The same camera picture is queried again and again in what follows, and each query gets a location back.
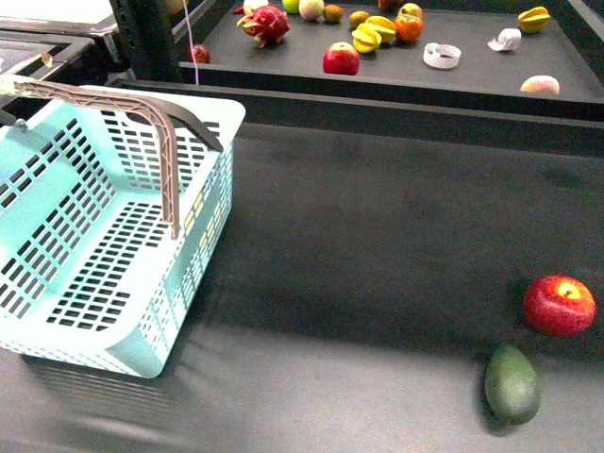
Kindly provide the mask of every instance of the cable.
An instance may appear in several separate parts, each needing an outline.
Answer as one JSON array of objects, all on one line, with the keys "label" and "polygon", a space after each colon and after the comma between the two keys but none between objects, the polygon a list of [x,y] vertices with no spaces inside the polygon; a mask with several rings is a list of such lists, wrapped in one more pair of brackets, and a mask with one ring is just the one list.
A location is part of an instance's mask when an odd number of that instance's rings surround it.
[{"label": "cable", "polygon": [[182,0],[182,4],[185,7],[185,21],[187,21],[187,30],[189,31],[189,47],[191,52],[191,59],[193,60],[193,66],[195,67],[195,85],[199,85],[199,69],[197,68],[197,60],[195,59],[195,53],[193,51],[193,32],[191,31],[191,22],[189,22],[189,9],[187,8],[187,0]]}]

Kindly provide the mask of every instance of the avocado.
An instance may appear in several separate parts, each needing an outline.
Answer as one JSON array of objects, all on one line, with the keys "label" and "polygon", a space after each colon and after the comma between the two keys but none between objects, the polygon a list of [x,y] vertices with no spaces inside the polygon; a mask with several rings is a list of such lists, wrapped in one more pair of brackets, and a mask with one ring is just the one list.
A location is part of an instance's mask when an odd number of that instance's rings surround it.
[{"label": "avocado", "polygon": [[484,393],[495,416],[511,425],[530,421],[541,405],[541,382],[516,346],[501,345],[487,365]]}]

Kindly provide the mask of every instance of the orange fruit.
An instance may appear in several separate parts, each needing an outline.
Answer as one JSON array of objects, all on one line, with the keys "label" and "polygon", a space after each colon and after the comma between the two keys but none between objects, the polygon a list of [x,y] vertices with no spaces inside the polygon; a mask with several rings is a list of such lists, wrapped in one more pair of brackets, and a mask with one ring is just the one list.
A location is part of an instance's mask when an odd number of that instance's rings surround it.
[{"label": "orange fruit", "polygon": [[402,42],[416,42],[424,31],[424,21],[410,14],[399,14],[394,19],[396,38]]}]

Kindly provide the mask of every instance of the toy fruit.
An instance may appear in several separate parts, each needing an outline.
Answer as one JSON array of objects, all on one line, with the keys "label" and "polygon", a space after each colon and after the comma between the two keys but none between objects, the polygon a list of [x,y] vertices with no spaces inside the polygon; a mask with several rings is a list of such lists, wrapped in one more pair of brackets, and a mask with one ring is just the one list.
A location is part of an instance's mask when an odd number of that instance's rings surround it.
[{"label": "toy fruit", "polygon": [[541,382],[529,359],[516,346],[503,344],[493,354],[484,376],[484,394],[495,416],[523,425],[541,406]]},{"label": "toy fruit", "polygon": [[414,3],[406,3],[400,7],[397,15],[401,14],[410,14],[411,16],[419,17],[422,20],[424,19],[424,11]]},{"label": "toy fruit", "polygon": [[521,92],[560,93],[560,83],[550,75],[534,75],[529,77],[520,87]]},{"label": "toy fruit", "polygon": [[189,54],[189,61],[210,63],[210,50],[204,44],[194,44],[193,51]]},{"label": "toy fruit", "polygon": [[268,5],[268,0],[244,0],[243,14],[251,14],[254,9],[265,7]]},{"label": "toy fruit", "polygon": [[377,7],[384,12],[395,12],[402,4],[402,0],[377,0]]},{"label": "toy fruit", "polygon": [[171,16],[174,16],[185,8],[182,0],[164,0],[164,3],[168,8],[168,14]]},{"label": "toy fruit", "polygon": [[300,13],[300,0],[281,0],[281,3],[288,14]]},{"label": "toy fruit", "polygon": [[300,0],[300,16],[307,21],[316,21],[323,14],[323,0]]},{"label": "toy fruit", "polygon": [[352,32],[352,44],[362,54],[368,54],[379,49],[381,36],[370,25],[360,24]]},{"label": "toy fruit", "polygon": [[396,36],[394,22],[383,16],[370,16],[364,23],[379,34],[383,43],[392,41]]},{"label": "toy fruit", "polygon": [[527,322],[554,336],[573,336],[596,317],[596,302],[587,287],[566,276],[537,278],[528,286],[523,304]]},{"label": "toy fruit", "polygon": [[323,17],[325,18],[325,22],[339,24],[344,17],[344,10],[337,5],[327,5],[323,9]]},{"label": "toy fruit", "polygon": [[348,42],[332,44],[323,55],[323,72],[326,74],[355,76],[360,65],[359,52]]},{"label": "toy fruit", "polygon": [[410,14],[399,14],[394,19],[396,28],[396,38],[399,41],[410,43],[415,42],[424,30],[424,21],[419,17]]},{"label": "toy fruit", "polygon": [[353,30],[356,30],[357,27],[362,24],[363,22],[365,22],[365,20],[367,20],[367,18],[369,17],[369,13],[367,11],[355,11],[352,14],[350,14],[350,17],[348,17],[348,22],[350,23],[350,28],[352,28]]},{"label": "toy fruit", "polygon": [[525,33],[538,33],[549,18],[549,12],[544,7],[529,9],[518,16],[518,28]]},{"label": "toy fruit", "polygon": [[260,43],[260,48],[269,41],[277,43],[283,41],[283,35],[290,29],[287,12],[283,12],[273,5],[259,7],[250,14],[245,14],[237,26],[240,26],[248,35],[253,36]]}]

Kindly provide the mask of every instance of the basket handle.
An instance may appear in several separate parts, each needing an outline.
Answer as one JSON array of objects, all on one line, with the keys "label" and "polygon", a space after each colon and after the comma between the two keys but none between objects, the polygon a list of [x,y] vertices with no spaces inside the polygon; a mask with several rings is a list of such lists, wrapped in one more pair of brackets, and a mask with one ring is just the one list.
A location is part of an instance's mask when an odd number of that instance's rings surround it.
[{"label": "basket handle", "polygon": [[177,118],[206,145],[223,151],[218,139],[195,115],[172,102],[123,92],[102,92],[62,83],[42,82],[18,75],[0,75],[0,94],[59,99],[73,106],[119,110],[142,116],[158,133],[161,215],[162,220],[172,226],[172,239],[178,237],[179,205],[176,133],[170,116]]}]

